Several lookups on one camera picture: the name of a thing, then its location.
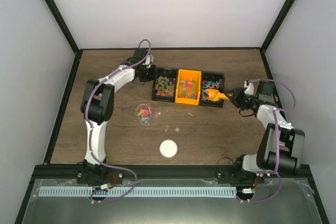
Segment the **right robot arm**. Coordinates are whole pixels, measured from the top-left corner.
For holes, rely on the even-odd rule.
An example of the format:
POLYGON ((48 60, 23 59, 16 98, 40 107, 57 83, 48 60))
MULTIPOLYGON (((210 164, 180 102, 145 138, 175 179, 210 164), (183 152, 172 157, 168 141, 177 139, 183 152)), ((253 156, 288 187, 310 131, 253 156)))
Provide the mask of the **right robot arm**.
POLYGON ((256 175, 297 174, 303 155, 305 133, 292 126, 282 115, 291 109, 277 106, 272 97, 275 84, 285 87, 293 98, 292 90, 285 84, 270 79, 246 80, 243 88, 225 90, 229 101, 240 111, 251 110, 265 128, 258 151, 254 155, 242 155, 237 159, 238 167, 233 170, 233 177, 244 184, 256 175))

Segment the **black frame base bar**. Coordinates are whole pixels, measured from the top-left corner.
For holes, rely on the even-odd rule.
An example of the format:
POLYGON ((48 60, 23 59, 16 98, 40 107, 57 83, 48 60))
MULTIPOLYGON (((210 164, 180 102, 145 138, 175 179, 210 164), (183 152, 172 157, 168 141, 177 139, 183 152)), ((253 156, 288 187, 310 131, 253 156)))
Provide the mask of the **black frame base bar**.
MULTIPOLYGON (((125 165, 141 179, 214 179, 220 184, 248 185, 257 177, 236 165, 125 165)), ((79 184, 101 185, 106 182, 121 184, 134 180, 132 173, 121 168, 85 168, 83 164, 47 164, 34 168, 31 180, 76 179, 79 184)))

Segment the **orange plastic scoop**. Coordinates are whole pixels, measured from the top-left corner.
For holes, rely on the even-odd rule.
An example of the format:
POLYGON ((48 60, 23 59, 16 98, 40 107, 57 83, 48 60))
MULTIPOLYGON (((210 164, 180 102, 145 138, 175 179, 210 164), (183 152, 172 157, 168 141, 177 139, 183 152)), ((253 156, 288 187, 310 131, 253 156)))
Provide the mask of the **orange plastic scoop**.
POLYGON ((209 101, 217 102, 219 100, 230 100, 231 95, 221 93, 219 90, 216 89, 206 89, 206 98, 209 101))

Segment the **white round lid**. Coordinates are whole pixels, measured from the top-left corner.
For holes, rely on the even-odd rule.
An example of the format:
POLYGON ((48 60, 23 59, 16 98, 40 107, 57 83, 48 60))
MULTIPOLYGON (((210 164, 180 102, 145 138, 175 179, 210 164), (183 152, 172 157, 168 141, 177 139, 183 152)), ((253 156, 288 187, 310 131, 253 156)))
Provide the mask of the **white round lid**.
POLYGON ((178 145, 173 140, 164 140, 159 146, 160 154, 165 158, 172 158, 178 152, 178 145))

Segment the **clear plastic cup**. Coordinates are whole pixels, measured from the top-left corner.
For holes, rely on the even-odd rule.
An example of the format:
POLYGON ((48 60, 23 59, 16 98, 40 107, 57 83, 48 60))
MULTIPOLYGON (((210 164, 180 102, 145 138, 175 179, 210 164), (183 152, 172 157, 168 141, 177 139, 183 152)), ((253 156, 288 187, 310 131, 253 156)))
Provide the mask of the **clear plastic cup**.
POLYGON ((142 124, 151 122, 153 110, 149 103, 141 103, 135 108, 135 116, 142 124))

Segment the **black bin with popsicle candies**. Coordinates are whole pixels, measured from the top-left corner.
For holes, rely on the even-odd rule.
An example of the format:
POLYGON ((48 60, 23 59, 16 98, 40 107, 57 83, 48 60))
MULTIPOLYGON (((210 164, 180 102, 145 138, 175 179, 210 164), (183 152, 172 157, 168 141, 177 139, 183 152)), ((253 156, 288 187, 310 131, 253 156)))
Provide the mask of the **black bin with popsicle candies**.
POLYGON ((178 69, 156 68, 152 86, 152 100, 175 102, 178 69))

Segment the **yellow bin with star candies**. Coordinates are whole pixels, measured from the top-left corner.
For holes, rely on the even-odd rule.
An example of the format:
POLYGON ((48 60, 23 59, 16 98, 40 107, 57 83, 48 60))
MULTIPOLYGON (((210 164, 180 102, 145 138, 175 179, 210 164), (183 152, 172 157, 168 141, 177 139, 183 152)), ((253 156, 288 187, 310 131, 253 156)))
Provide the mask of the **yellow bin with star candies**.
POLYGON ((175 103, 199 105, 202 72, 179 69, 176 83, 175 103))

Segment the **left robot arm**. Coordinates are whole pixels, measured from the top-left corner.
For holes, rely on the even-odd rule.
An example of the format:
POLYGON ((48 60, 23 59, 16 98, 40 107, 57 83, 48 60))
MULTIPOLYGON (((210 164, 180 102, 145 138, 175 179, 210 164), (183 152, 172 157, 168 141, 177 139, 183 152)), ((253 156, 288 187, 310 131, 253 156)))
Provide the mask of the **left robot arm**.
POLYGON ((83 169, 95 184, 107 178, 106 153, 104 150, 107 123, 114 112, 115 93, 124 85, 139 78, 151 80, 155 71, 154 57, 150 49, 136 48, 132 57, 122 62, 116 70, 100 79, 86 83, 80 111, 87 127, 87 150, 83 169))

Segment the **light blue slotted rail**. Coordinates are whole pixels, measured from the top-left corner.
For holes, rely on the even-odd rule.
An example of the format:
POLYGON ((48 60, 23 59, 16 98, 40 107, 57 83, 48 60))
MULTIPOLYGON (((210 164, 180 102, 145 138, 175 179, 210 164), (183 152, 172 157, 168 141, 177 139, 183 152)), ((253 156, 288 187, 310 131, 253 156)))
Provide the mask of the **light blue slotted rail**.
POLYGON ((109 191, 95 192, 95 188, 41 186, 38 190, 39 197, 111 197, 122 195, 127 197, 210 197, 210 198, 235 198, 235 187, 115 187, 109 191))

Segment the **black bin with lollipops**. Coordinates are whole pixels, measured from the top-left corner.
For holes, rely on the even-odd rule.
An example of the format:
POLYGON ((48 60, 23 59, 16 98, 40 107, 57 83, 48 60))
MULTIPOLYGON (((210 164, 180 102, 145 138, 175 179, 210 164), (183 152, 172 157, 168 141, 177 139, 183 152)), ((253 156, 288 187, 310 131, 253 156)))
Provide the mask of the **black bin with lollipops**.
POLYGON ((200 106, 210 106, 214 108, 222 108, 224 105, 224 100, 219 99, 218 101, 210 101, 208 99, 206 89, 214 89, 219 92, 223 92, 225 87, 225 75, 223 73, 217 72, 202 72, 201 77, 201 96, 199 105, 200 106))

